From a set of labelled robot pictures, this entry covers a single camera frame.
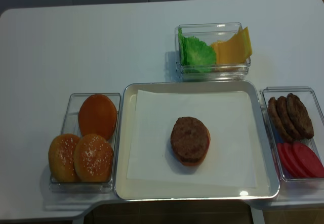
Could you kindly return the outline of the middle brown patty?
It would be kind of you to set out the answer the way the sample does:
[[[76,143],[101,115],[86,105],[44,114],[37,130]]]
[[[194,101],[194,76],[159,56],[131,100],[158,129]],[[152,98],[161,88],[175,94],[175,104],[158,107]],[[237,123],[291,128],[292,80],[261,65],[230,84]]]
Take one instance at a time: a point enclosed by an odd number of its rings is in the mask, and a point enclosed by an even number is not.
[[[276,109],[281,122],[286,132],[293,138],[293,140],[301,140],[302,136],[294,127],[287,110],[287,99],[284,96],[280,96],[276,102]]]

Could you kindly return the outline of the right brown patty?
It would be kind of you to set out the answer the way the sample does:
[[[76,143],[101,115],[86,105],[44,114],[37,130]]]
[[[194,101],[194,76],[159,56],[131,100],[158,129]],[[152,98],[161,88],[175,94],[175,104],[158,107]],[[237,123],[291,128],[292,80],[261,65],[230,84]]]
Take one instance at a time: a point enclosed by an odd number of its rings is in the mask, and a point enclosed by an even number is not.
[[[289,93],[286,98],[287,112],[296,130],[304,139],[314,137],[314,129],[308,111],[298,96]]]

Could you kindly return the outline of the yellow cheese slice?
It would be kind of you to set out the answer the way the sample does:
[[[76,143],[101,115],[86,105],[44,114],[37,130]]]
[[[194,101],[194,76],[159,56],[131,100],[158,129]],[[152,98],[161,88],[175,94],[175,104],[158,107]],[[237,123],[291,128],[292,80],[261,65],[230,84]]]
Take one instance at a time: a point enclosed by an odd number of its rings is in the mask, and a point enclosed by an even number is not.
[[[247,27],[239,30],[229,40],[242,40],[245,44],[246,49],[249,48],[252,55],[252,44],[250,40],[249,29]]]

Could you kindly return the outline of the clear lettuce cheese container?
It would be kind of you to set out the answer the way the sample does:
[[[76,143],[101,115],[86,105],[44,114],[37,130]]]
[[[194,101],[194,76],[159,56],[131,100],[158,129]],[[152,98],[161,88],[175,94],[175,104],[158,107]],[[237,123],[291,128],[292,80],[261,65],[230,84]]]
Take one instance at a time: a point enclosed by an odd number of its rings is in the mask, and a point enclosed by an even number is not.
[[[210,73],[184,73],[184,67],[181,65],[178,28],[182,28],[182,33],[185,37],[195,36],[210,46],[212,43],[217,41],[229,40],[239,30],[244,29],[245,27],[242,27],[239,22],[183,24],[177,26],[175,28],[176,71],[183,81],[243,79],[248,74],[251,65],[251,57],[242,64],[215,64]]]

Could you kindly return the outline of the white metal serving tray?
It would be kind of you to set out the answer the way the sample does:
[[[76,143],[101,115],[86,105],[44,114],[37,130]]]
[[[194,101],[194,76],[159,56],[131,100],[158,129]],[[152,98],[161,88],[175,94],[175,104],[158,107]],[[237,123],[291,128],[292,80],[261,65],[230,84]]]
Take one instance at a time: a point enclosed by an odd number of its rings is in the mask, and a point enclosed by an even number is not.
[[[251,146],[256,186],[233,187],[129,179],[127,171],[131,138],[134,130],[136,98],[140,90],[158,94],[247,93],[251,100],[259,139]],[[124,91],[116,159],[114,187],[116,194],[124,200],[269,199],[275,197],[280,189],[257,91],[255,86],[246,80],[130,84]]]

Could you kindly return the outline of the sesame bun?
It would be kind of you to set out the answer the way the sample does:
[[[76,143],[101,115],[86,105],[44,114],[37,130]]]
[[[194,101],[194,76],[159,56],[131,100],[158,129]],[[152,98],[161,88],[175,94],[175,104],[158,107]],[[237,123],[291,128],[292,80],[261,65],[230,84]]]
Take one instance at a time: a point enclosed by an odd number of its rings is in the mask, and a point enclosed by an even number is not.
[[[76,145],[73,154],[74,168],[82,182],[106,182],[111,177],[113,149],[100,135],[88,134]]]
[[[55,137],[49,147],[48,161],[53,178],[62,183],[79,182],[74,168],[73,154],[80,138],[67,133]]]

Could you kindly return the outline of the green lettuce leaf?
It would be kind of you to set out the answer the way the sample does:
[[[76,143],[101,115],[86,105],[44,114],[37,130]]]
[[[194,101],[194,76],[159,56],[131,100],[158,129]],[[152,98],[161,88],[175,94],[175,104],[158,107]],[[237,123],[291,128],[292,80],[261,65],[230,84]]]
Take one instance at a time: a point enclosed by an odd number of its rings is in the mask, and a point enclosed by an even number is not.
[[[195,36],[185,37],[178,28],[181,65],[184,73],[210,73],[216,64],[214,49]]]

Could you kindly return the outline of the brown burger patty on bun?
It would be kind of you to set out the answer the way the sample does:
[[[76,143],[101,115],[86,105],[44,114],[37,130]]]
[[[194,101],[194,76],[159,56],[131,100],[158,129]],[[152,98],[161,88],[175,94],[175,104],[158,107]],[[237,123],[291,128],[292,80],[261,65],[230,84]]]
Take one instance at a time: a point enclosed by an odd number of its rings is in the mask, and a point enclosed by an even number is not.
[[[197,118],[180,117],[174,124],[170,143],[183,161],[196,162],[207,148],[207,127]]]

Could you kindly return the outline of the orange bottom bun under patty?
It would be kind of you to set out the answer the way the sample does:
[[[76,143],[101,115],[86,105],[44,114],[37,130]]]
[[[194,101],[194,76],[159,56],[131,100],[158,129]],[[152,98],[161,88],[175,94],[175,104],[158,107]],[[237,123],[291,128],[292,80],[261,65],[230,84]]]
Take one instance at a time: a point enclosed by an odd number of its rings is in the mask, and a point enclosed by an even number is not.
[[[196,162],[183,161],[183,160],[180,159],[180,156],[177,153],[174,152],[174,155],[175,155],[176,159],[179,162],[181,162],[181,164],[184,165],[184,166],[189,166],[189,167],[199,166],[204,161],[204,159],[205,159],[205,157],[207,155],[209,146],[210,146],[211,137],[210,137],[210,132],[209,132],[208,129],[207,129],[207,135],[208,135],[207,148],[206,148],[203,156],[201,157],[201,159],[199,161],[196,161]]]

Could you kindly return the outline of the middle red tomato slice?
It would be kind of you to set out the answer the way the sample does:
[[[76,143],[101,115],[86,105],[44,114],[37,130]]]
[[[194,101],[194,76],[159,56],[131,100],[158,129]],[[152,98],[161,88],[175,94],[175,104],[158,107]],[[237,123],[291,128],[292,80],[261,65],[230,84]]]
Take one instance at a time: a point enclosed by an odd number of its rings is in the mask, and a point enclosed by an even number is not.
[[[291,175],[298,178],[307,178],[309,175],[298,163],[297,159],[293,154],[292,145],[289,143],[283,143],[283,151],[290,170],[292,170]]]

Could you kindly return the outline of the left red tomato slice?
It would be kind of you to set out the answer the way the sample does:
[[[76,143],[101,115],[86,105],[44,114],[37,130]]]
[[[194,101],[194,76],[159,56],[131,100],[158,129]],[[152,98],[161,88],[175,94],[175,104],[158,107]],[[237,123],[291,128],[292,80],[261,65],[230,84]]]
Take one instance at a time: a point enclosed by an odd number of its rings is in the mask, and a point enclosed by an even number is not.
[[[285,150],[282,143],[277,144],[277,150],[278,150],[278,154],[282,166],[286,169],[286,171],[290,174],[290,176],[298,177],[298,174],[294,171],[294,169],[290,166],[290,164],[287,161],[287,158],[285,156]]]

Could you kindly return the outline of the white paper sheet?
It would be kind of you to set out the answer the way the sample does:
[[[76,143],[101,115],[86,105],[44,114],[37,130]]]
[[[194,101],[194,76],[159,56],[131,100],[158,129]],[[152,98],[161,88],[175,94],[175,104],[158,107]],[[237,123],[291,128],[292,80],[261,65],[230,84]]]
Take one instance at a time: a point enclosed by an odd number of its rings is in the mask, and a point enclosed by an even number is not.
[[[209,130],[204,161],[184,166],[170,136],[176,120],[191,116]],[[251,146],[258,142],[251,100],[245,92],[158,94],[138,91],[127,177],[233,187],[255,187]]]

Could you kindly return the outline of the clear patty tomato container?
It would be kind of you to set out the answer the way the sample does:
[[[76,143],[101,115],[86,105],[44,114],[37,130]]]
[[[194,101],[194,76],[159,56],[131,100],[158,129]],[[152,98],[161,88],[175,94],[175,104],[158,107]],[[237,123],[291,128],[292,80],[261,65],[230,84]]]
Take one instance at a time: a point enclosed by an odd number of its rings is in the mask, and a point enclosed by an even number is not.
[[[284,143],[284,140],[281,138],[279,132],[270,119],[270,116],[268,114],[268,101],[272,97],[278,99],[280,96],[287,96],[289,93],[298,96],[298,98],[304,104],[308,111],[308,115],[310,116],[314,129],[313,138],[303,139],[300,140],[300,142],[311,149],[319,158],[319,160],[323,162],[323,112],[317,100],[315,91],[308,86],[267,87],[260,90],[261,109],[263,112],[265,127],[270,141],[272,158],[274,160],[279,179],[286,183],[307,183],[308,185],[311,182],[323,182],[323,178],[294,177],[281,163],[277,146],[278,144]]]

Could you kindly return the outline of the left sesame top bun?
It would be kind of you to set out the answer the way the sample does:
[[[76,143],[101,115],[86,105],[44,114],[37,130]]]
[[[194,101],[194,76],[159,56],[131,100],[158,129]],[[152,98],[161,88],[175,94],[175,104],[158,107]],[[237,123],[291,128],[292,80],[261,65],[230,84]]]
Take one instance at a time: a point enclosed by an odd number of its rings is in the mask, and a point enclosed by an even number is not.
[[[53,178],[62,183],[79,182],[74,168],[73,154],[80,138],[67,133],[55,137],[49,147],[48,161]]]

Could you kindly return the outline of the right sesame top bun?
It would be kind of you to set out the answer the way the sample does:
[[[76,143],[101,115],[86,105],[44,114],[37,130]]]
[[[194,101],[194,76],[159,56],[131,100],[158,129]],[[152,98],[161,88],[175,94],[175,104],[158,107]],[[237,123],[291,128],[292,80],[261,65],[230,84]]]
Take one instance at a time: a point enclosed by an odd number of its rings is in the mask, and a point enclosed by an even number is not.
[[[100,135],[88,134],[76,145],[73,154],[74,168],[82,182],[106,182],[111,177],[113,149]]]

